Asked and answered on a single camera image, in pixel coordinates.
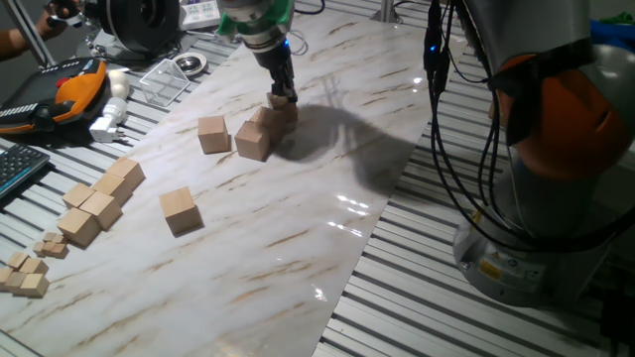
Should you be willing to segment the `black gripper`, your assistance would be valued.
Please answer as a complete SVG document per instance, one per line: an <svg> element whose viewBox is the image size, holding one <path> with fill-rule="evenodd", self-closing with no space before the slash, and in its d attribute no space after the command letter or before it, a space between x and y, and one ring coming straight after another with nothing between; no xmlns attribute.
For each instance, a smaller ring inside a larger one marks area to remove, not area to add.
<svg viewBox="0 0 635 357"><path fill-rule="evenodd" d="M286 35L272 40L264 47L252 50L256 61L267 69L273 78L271 93L286 97L289 103L296 103L298 95L294 84L294 70L291 48Z"/></svg>

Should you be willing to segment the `bare person hand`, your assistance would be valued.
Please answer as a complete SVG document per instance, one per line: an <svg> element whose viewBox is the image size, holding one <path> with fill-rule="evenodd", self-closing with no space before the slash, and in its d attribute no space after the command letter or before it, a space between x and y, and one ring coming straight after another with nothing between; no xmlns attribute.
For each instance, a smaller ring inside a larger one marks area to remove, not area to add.
<svg viewBox="0 0 635 357"><path fill-rule="evenodd" d="M68 24L78 22L79 0L51 0L44 5L44 12L36 24L39 35L44 41L57 37Z"/></svg>

